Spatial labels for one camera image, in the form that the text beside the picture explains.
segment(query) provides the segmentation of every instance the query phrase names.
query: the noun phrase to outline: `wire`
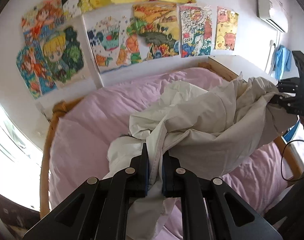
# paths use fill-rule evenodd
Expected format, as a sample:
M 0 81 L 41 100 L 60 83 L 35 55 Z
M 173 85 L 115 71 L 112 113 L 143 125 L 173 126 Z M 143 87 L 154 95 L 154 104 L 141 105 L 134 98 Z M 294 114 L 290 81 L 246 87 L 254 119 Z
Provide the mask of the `wire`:
M 285 151 L 285 148 L 286 148 L 290 143 L 292 143 L 292 142 L 304 142 L 304 140 L 296 139 L 296 140 L 289 141 L 289 142 L 285 145 L 285 147 L 284 147 L 284 149 L 283 149 L 283 151 L 282 151 L 282 155 L 281 155 L 281 176 L 282 176 L 282 179 L 286 180 L 287 182 L 296 182 L 296 181 L 299 181 L 299 180 L 301 180 L 301 179 L 304 179 L 304 177 L 301 177 L 301 178 L 299 178 L 299 179 L 292 179 L 292 180 L 291 180 L 291 179 L 286 179 L 286 178 L 284 178 L 284 176 L 283 176 L 283 172 L 282 172 L 282 160 L 283 160 L 284 151 Z

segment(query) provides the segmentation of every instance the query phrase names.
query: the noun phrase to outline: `white air conditioner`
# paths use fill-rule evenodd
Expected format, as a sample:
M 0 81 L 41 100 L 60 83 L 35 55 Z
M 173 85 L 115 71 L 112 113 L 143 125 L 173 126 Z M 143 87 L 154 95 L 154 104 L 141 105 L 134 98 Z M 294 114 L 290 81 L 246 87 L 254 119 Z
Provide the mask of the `white air conditioner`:
M 258 0 L 258 17 L 276 30 L 287 33 L 288 19 L 279 5 L 273 5 L 270 0 Z

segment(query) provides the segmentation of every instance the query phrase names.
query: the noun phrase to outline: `mattress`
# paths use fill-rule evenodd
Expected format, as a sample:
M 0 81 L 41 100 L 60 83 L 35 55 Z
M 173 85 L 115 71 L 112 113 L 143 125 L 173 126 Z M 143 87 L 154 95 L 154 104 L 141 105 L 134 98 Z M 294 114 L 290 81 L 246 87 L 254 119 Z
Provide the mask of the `mattress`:
M 160 97 L 167 84 L 176 80 L 206 90 L 226 82 L 203 68 L 144 77 L 91 93 L 59 120 L 49 164 L 52 208 L 87 178 L 101 179 L 108 173 L 108 147 L 114 139 L 129 132 L 130 114 L 146 109 Z M 287 187 L 281 177 L 280 160 L 279 150 L 272 142 L 257 149 L 222 178 L 257 212 L 263 213 Z

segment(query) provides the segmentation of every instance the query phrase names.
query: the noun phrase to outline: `window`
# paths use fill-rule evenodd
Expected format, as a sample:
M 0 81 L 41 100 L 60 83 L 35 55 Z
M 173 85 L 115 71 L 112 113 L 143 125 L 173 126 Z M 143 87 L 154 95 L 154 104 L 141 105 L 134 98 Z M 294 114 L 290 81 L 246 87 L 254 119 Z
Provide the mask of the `window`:
M 0 194 L 39 211 L 42 156 L 0 105 Z

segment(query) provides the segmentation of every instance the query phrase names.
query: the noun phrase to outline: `white blanket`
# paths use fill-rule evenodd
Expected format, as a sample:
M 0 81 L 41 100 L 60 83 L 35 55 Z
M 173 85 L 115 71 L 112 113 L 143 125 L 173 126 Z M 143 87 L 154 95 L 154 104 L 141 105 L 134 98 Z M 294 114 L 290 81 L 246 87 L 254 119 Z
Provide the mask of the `white blanket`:
M 239 78 L 203 90 L 183 81 L 168 85 L 161 98 L 130 116 L 132 137 L 114 140 L 108 150 L 110 172 L 130 165 L 147 144 L 149 187 L 128 211 L 127 236 L 134 240 L 158 235 L 175 199 L 162 196 L 162 154 L 169 150 L 182 167 L 212 179 L 229 173 L 243 159 L 293 126 L 297 116 L 267 105 L 277 88 L 264 78 Z

